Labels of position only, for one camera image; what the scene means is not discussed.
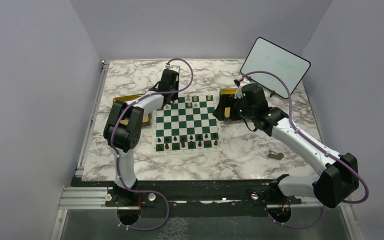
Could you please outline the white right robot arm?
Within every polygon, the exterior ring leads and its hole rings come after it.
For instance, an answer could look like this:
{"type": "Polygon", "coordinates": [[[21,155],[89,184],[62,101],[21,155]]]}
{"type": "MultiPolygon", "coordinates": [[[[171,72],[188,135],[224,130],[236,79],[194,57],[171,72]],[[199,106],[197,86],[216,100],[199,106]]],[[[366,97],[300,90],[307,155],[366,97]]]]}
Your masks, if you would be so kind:
{"type": "Polygon", "coordinates": [[[233,121],[252,122],[254,131],[263,131],[298,154],[316,172],[315,176],[283,174],[270,183],[269,199],[280,204],[288,197],[299,196],[319,200],[335,208],[359,188],[357,158],[351,153],[340,154],[321,144],[301,130],[291,116],[278,107],[269,106],[263,87],[257,83],[237,89],[222,89],[213,116],[233,121]]]}

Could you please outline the small whiteboard on stand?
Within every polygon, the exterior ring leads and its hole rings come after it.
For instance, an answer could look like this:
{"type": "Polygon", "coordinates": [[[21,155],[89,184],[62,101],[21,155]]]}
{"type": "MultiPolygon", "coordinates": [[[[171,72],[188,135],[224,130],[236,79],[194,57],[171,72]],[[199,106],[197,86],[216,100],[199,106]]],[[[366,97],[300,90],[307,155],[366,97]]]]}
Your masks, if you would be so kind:
{"type": "Polygon", "coordinates": [[[252,72],[249,76],[253,81],[283,99],[288,98],[285,87],[275,77],[260,73],[270,72],[279,77],[292,93],[301,82],[311,62],[303,57],[263,38],[258,37],[240,68],[240,74],[252,72]]]}

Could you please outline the gold metal tin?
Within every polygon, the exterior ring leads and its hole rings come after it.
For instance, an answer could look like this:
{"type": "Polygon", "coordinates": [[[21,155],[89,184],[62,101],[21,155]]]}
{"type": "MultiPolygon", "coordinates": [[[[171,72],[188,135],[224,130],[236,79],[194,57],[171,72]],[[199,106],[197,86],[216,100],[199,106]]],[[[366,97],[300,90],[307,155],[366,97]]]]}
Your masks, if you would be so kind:
{"type": "Polygon", "coordinates": [[[241,119],[233,110],[239,100],[235,98],[236,91],[236,88],[224,88],[219,92],[219,103],[221,104],[221,113],[225,123],[238,122],[241,119]]]}
{"type": "MultiPolygon", "coordinates": [[[[121,101],[121,102],[125,102],[127,103],[128,101],[132,101],[132,100],[136,100],[138,98],[140,98],[141,96],[143,96],[143,94],[135,94],[135,95],[127,95],[127,96],[119,96],[119,97],[115,97],[113,98],[113,102],[115,103],[116,101],[121,101]]],[[[143,129],[146,129],[146,128],[150,128],[152,123],[151,123],[151,116],[152,114],[149,113],[147,115],[144,115],[143,119],[142,119],[142,128],[143,129]]]]}

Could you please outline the small brass padlock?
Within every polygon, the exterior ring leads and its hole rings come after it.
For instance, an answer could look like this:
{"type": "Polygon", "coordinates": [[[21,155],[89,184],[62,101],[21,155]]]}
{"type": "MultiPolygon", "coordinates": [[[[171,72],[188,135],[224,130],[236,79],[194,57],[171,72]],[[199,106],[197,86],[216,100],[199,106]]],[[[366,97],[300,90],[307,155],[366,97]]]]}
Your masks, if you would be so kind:
{"type": "Polygon", "coordinates": [[[284,154],[282,152],[275,152],[270,150],[267,154],[267,157],[274,160],[282,160],[284,158],[284,154]]]}

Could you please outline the right gold metal tin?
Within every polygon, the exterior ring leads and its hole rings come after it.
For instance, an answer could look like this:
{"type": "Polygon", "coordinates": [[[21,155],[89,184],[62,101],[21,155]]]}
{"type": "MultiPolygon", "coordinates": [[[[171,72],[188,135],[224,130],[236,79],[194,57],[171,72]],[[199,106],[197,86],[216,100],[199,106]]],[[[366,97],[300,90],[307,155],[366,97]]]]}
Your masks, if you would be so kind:
{"type": "Polygon", "coordinates": [[[233,110],[239,100],[235,98],[236,91],[236,88],[224,88],[219,92],[219,103],[221,104],[221,113],[225,123],[238,122],[241,119],[233,110]]]}

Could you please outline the left gold metal tin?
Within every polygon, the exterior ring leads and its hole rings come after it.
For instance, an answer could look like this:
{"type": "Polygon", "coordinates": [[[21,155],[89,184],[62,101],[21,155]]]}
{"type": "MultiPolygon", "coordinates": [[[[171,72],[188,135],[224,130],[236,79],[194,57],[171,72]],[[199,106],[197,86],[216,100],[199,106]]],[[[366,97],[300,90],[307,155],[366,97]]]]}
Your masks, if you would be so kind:
{"type": "MultiPolygon", "coordinates": [[[[119,96],[119,97],[115,97],[113,98],[113,102],[115,103],[116,101],[121,101],[121,102],[125,102],[127,103],[128,101],[132,101],[132,100],[136,100],[138,98],[140,98],[141,96],[143,96],[143,94],[135,94],[135,95],[127,95],[127,96],[119,96]]],[[[152,114],[149,113],[147,115],[144,115],[143,119],[142,119],[142,128],[143,129],[146,129],[146,128],[150,128],[152,123],[151,123],[151,116],[152,114]]]]}

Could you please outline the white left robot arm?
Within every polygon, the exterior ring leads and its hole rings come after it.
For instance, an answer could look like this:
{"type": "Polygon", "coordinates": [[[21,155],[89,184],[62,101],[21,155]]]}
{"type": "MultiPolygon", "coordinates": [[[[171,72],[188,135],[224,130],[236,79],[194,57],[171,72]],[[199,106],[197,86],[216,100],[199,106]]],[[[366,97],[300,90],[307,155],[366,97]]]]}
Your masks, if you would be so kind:
{"type": "Polygon", "coordinates": [[[110,147],[115,147],[115,184],[121,189],[118,199],[124,205],[137,200],[137,191],[132,188],[137,177],[134,170],[134,148],[137,146],[143,127],[143,118],[151,112],[177,100],[180,67],[164,69],[160,81],[144,95],[127,102],[114,100],[103,137],[110,147]]]}

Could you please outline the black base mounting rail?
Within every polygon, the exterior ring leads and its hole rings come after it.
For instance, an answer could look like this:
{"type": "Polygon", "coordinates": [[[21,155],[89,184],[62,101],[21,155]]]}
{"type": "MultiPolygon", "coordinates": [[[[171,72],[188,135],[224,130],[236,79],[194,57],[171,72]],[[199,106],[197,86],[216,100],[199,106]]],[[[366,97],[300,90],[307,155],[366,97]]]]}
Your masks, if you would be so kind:
{"type": "Polygon", "coordinates": [[[267,208],[288,209],[301,203],[276,193],[272,179],[139,180],[133,190],[111,183],[105,206],[143,218],[267,217],[267,208]]]}

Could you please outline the green white chess board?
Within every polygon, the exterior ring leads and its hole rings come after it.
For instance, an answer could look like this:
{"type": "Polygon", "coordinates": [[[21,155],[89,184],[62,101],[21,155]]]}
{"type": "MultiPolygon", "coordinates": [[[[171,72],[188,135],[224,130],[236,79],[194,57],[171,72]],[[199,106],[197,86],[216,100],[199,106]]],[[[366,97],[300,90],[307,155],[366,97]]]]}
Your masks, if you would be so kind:
{"type": "Polygon", "coordinates": [[[152,154],[154,156],[179,155],[191,153],[205,152],[221,152],[224,150],[224,142],[221,133],[221,123],[214,116],[213,112],[216,108],[215,93],[210,92],[205,95],[190,95],[191,101],[186,102],[185,96],[180,96],[170,105],[170,109],[162,108],[154,110],[152,117],[152,154]],[[211,100],[207,100],[207,96],[212,95],[211,100]],[[193,97],[197,96],[197,101],[193,101],[193,97]],[[191,103],[191,108],[187,108],[187,103],[191,103]],[[181,148],[181,137],[185,136],[185,148],[181,148]],[[169,137],[170,141],[166,142],[165,138],[169,137]],[[218,141],[218,146],[213,146],[214,141],[218,141]],[[195,149],[189,149],[190,141],[195,142],[195,149]],[[198,147],[198,142],[202,142],[202,146],[198,147]],[[206,141],[211,141],[211,146],[206,147],[206,141]],[[173,150],[173,144],[178,143],[178,149],[173,150]],[[165,144],[169,144],[169,149],[165,149],[165,144]],[[162,145],[162,150],[157,150],[157,145],[162,145]]]}

